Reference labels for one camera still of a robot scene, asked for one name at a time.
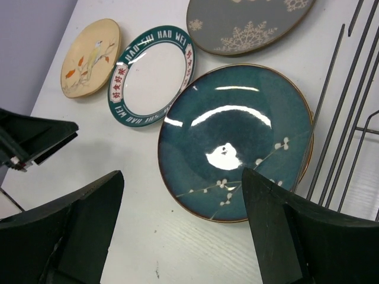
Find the dark teal blossom plate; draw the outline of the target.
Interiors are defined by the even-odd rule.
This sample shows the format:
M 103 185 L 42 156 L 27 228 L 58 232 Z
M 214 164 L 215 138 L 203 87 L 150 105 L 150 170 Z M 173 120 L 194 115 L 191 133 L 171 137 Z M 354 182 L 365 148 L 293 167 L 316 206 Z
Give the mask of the dark teal blossom plate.
M 274 69 L 230 64 L 190 83 L 163 120 L 158 165 L 171 197 L 212 222 L 247 220 L 245 168 L 291 189 L 311 129 L 301 90 Z

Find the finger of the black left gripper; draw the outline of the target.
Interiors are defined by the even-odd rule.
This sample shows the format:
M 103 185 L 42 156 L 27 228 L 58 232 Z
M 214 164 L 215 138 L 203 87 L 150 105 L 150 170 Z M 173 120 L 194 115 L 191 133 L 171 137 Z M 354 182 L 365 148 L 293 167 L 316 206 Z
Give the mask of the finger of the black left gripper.
M 20 115 L 1 109 L 1 151 L 8 159 L 31 160 L 79 130 L 72 121 Z
M 77 136 L 78 136 L 78 133 L 73 133 L 70 136 L 63 139 L 62 141 L 60 141 L 59 143 L 52 146 L 51 148 L 47 149 L 46 151 L 42 152 L 36 157 L 33 157 L 31 160 L 23 162 L 23 163 L 16 156 L 8 159 L 6 155 L 4 154 L 4 152 L 1 151 L 1 167 L 5 166 L 9 169 L 26 172 L 28 167 L 32 166 L 33 164 L 36 164 L 36 165 L 42 164 L 45 160 L 47 160 L 50 156 L 55 154 L 57 151 L 59 151 L 62 147 L 67 145 Z

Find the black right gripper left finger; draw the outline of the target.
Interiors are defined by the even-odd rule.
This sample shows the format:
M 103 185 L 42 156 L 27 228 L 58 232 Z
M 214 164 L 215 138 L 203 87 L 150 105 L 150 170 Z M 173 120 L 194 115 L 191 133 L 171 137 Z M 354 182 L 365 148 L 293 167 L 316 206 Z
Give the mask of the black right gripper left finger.
M 115 170 L 1 220 L 1 283 L 100 283 L 123 190 Z

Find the grey deer plate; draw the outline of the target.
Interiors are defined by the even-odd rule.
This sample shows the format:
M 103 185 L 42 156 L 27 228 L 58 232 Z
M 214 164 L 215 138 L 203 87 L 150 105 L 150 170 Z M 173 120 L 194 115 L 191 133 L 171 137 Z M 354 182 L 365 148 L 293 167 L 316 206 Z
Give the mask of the grey deer plate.
M 311 10 L 314 1 L 190 0 L 187 30 L 203 51 L 242 56 L 278 41 Z

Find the beige bird plate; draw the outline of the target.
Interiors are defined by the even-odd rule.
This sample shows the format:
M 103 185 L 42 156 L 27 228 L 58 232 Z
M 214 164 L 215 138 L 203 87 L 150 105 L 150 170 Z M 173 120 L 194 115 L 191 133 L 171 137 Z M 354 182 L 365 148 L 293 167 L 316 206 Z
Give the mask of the beige bird plate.
M 121 30 L 104 18 L 85 27 L 75 38 L 62 64 L 60 85 L 65 97 L 76 99 L 100 90 L 118 59 Z

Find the white plate green text rim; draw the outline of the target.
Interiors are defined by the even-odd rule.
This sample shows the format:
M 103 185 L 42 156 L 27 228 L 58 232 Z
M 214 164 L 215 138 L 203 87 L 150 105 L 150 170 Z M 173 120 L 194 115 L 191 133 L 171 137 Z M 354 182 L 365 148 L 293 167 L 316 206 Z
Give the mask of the white plate green text rim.
M 163 118 L 194 75 L 195 44 L 181 28 L 161 25 L 137 36 L 117 60 L 108 87 L 114 119 L 144 127 Z

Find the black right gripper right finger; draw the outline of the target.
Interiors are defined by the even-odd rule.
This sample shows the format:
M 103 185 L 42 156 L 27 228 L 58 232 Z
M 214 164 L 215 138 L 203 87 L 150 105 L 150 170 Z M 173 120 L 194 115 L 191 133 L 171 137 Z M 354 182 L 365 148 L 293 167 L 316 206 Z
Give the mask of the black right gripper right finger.
M 242 190 L 263 283 L 378 283 L 378 223 L 326 209 L 250 168 Z

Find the orange ribbed plate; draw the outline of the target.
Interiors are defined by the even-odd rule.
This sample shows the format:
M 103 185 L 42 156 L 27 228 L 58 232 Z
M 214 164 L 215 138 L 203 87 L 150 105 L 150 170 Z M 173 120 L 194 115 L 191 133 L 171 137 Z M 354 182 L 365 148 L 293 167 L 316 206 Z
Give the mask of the orange ribbed plate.
M 311 144 L 312 144 L 313 132 L 314 132 L 314 127 L 315 127 L 316 119 L 315 119 L 315 112 L 312 111 L 310 114 L 311 114 L 311 129 L 310 129 L 309 134 L 308 134 L 306 148 L 305 148 L 303 156 L 301 158 L 301 163 L 300 163 L 299 171 L 297 173 L 294 185 L 291 188 L 291 192 L 292 193 L 296 192 L 298 184 L 299 184 L 299 182 L 301 181 L 301 178 L 304 175 L 304 171 L 306 171 L 307 159 L 308 159 L 308 157 L 310 155 L 310 152 L 311 152 L 310 148 L 311 148 Z

